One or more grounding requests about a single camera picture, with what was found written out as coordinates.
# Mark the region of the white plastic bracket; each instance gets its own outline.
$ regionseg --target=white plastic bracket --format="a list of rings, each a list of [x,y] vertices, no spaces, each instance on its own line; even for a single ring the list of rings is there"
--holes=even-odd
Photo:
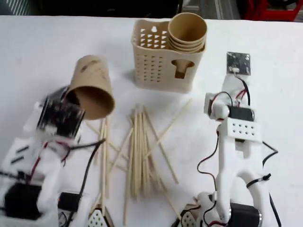
[[[235,139],[245,140],[243,143],[243,157],[239,157]],[[222,222],[227,223],[230,213],[230,191],[235,177],[242,178],[246,184],[261,178],[265,173],[262,165],[262,136],[259,124],[225,119],[219,127],[219,174],[217,183],[216,209]],[[270,227],[271,209],[269,191],[265,181],[249,187],[254,207],[262,214],[261,227]]]

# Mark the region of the robotic arm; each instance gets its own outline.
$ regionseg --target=robotic arm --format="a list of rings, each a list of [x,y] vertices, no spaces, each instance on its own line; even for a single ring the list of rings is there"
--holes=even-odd
[[[204,112],[211,119],[221,121],[218,132],[219,174],[215,180],[217,191],[198,195],[201,206],[197,227],[271,227],[271,207],[267,187],[270,175],[262,165],[262,131],[255,121],[254,111],[233,97],[245,87],[250,76],[249,54],[227,54],[227,76],[223,92],[207,93]],[[231,203],[232,183],[240,177],[247,184],[254,206]]]

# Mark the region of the red wire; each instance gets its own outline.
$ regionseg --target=red wire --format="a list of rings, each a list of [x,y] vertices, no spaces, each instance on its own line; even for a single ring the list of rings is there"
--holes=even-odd
[[[211,226],[213,226],[213,225],[226,226],[226,224],[221,223],[220,221],[212,221],[212,222],[209,224],[209,227],[211,227]]]

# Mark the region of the white surface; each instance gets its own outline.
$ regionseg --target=white surface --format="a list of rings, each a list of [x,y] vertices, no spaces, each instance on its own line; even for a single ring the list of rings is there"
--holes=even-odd
[[[197,71],[193,91],[183,95],[136,88],[130,42],[134,22],[133,18],[0,17],[2,157],[13,138],[22,132],[33,104],[47,92],[68,84],[80,57],[104,55],[108,59],[116,99],[111,120],[111,137],[116,145],[120,145],[127,133],[129,123],[125,115],[130,114],[135,103],[147,106],[156,130],[161,132],[181,106],[190,97],[194,99],[189,111],[163,140],[179,185],[174,184],[160,152],[154,151],[169,188],[169,197],[181,211],[192,196],[214,189],[211,177],[196,171],[198,161],[214,149],[218,124],[203,114],[205,93],[221,90],[228,51],[250,53],[251,102],[264,140],[280,151],[265,166],[272,173],[269,190],[283,225],[294,226],[303,209],[303,183],[300,180],[303,171],[300,143],[303,24],[207,20],[207,50]],[[264,156],[269,152],[264,147]],[[75,163],[84,166],[83,162],[88,158],[89,154],[83,154]],[[202,167],[217,174],[218,156]],[[239,184],[241,187],[232,193],[251,202],[245,184],[241,180]],[[107,208],[117,227],[122,226],[124,188],[125,173],[116,169],[111,175]],[[155,224],[166,227],[174,220],[175,214],[162,195],[129,205],[130,227]]]

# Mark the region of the red object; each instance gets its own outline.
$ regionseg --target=red object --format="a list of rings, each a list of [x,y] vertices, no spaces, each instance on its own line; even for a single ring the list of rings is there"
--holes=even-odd
[[[269,3],[267,0],[247,0],[244,19],[294,21],[303,6],[303,0],[298,0],[298,3],[293,10],[274,10],[268,9],[268,6]]]

